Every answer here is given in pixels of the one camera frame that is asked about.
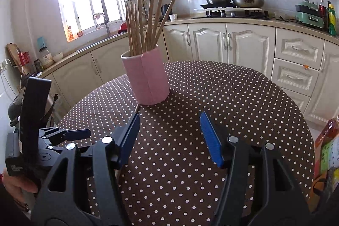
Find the person left hand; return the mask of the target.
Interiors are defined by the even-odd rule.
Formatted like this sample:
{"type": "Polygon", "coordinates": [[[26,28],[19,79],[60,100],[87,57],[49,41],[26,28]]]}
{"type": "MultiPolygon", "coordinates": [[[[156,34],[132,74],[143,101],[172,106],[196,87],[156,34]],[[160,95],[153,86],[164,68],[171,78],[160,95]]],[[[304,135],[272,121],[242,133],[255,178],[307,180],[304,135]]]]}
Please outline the person left hand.
{"type": "Polygon", "coordinates": [[[38,188],[33,181],[22,176],[9,176],[6,168],[2,173],[2,183],[13,199],[22,205],[26,204],[23,190],[33,194],[38,192],[38,188]]]}

